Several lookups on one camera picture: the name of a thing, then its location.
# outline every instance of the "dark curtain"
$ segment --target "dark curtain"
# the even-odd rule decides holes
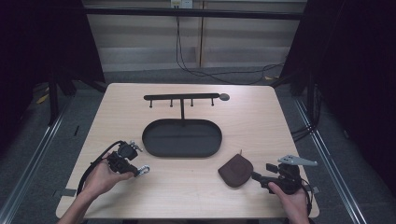
[[[6,1],[0,7],[3,143],[12,137],[14,127],[30,104],[33,87],[47,82],[49,73],[105,82],[87,16],[56,7],[83,5],[80,0],[21,0]]]

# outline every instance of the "black cable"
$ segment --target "black cable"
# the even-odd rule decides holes
[[[88,169],[84,172],[84,175],[82,175],[81,179],[79,180],[78,189],[77,189],[77,195],[79,195],[81,193],[82,188],[84,187],[85,180],[87,180],[87,177],[91,173],[91,171],[95,168],[95,166],[97,164],[99,164],[99,162],[104,160],[103,157],[106,155],[106,153],[111,148],[113,148],[116,144],[122,144],[122,143],[125,143],[125,142],[124,141],[117,141],[117,142],[111,144],[111,146],[109,146],[94,162],[91,162],[90,167],[88,167]]]
[[[300,141],[307,135],[311,134],[318,127],[318,122],[320,119],[321,103],[322,103],[322,97],[318,88],[315,89],[315,96],[316,99],[315,99],[314,120],[312,120],[312,122],[309,123],[308,126],[305,126],[297,131],[291,132],[291,135],[293,135],[294,143]]]
[[[183,59],[183,53],[182,53],[182,47],[181,47],[181,38],[180,38],[180,22],[179,22],[179,17],[177,17],[177,51],[176,51],[176,57],[177,57],[177,65],[185,72],[188,72],[191,75],[197,76],[197,77],[212,77],[218,81],[221,82],[225,82],[227,84],[232,84],[232,85],[253,85],[256,84],[260,81],[262,81],[263,77],[264,77],[264,72],[268,71],[270,69],[273,69],[275,67],[279,67],[279,66],[283,66],[284,63],[278,63],[278,64],[268,64],[266,66],[264,66],[263,69],[260,70],[255,70],[255,71],[244,71],[244,72],[220,72],[220,73],[212,73],[212,74],[208,74],[205,72],[201,72],[201,71],[192,71],[189,68],[187,68],[184,59]],[[258,78],[257,80],[254,80],[252,82],[249,83],[235,83],[235,82],[230,82],[221,78],[218,78],[216,76],[219,75],[228,75],[228,74],[254,74],[254,73],[262,73],[260,78]]]
[[[301,186],[303,188],[303,191],[305,192],[305,195],[306,195],[306,198],[307,198],[306,208],[307,208],[307,214],[309,216],[309,214],[311,214],[311,210],[312,210],[312,202],[314,200],[314,191],[313,191],[311,185],[306,180],[304,180],[304,179],[302,179],[302,180],[305,182],[305,184],[309,187],[309,189],[311,191],[311,197],[309,197],[308,190],[304,187],[303,183],[301,184]]]

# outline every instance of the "person's left hand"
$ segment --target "person's left hand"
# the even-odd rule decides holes
[[[121,180],[127,180],[132,176],[134,176],[132,172],[124,174],[113,172],[108,166],[107,159],[103,159],[88,175],[81,193],[88,194],[93,199],[96,199],[99,195],[111,190]]]

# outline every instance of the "person's right hand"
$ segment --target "person's right hand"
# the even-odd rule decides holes
[[[306,208],[306,195],[303,189],[288,195],[275,183],[268,183],[268,187],[277,195],[282,203],[290,224],[309,224]]]

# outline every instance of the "silver clamp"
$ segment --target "silver clamp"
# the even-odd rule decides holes
[[[139,175],[145,175],[149,172],[149,165],[144,165],[137,169],[137,171],[139,172]]]

